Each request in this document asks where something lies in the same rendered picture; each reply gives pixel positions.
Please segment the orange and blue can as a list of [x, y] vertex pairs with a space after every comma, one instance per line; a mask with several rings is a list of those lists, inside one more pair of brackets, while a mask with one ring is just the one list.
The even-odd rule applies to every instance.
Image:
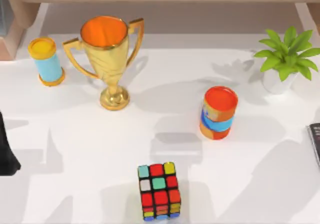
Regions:
[[231, 129], [238, 105], [237, 94], [226, 86], [213, 86], [204, 94], [199, 128], [211, 140], [225, 138]]

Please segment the gold trophy cup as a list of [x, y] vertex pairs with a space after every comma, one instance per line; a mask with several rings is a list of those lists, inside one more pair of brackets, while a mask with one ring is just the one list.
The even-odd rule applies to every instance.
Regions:
[[[145, 20], [138, 18], [126, 23], [115, 16], [101, 15], [86, 21], [80, 38], [63, 42], [69, 61], [84, 75], [102, 80], [107, 87], [100, 94], [100, 104], [107, 110], [118, 111], [130, 102], [128, 91], [118, 83], [141, 47]], [[94, 72], [83, 68], [72, 49], [84, 50]]]

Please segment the multicoloured puzzle cube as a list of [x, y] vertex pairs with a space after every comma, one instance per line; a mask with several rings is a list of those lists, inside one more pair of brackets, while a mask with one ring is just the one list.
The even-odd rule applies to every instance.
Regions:
[[145, 222], [174, 219], [181, 213], [181, 193], [173, 162], [137, 167], [142, 216]]

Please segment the light blue and yellow can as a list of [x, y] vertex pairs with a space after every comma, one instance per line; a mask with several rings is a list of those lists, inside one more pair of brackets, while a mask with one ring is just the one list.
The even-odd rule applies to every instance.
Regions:
[[39, 80], [47, 87], [57, 86], [65, 79], [65, 71], [57, 56], [55, 41], [48, 37], [37, 37], [28, 45], [30, 57], [34, 60]]

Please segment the green plant in white pot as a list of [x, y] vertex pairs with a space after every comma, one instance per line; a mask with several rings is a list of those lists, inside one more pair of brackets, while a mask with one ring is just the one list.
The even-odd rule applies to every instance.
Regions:
[[260, 72], [263, 73], [264, 88], [274, 95], [288, 91], [297, 75], [312, 80], [311, 71], [319, 72], [318, 66], [310, 59], [320, 56], [320, 47], [313, 47], [310, 42], [312, 30], [297, 33], [294, 26], [289, 27], [283, 37], [272, 30], [266, 29], [268, 38], [259, 40], [267, 46], [254, 54], [255, 58], [263, 59]]

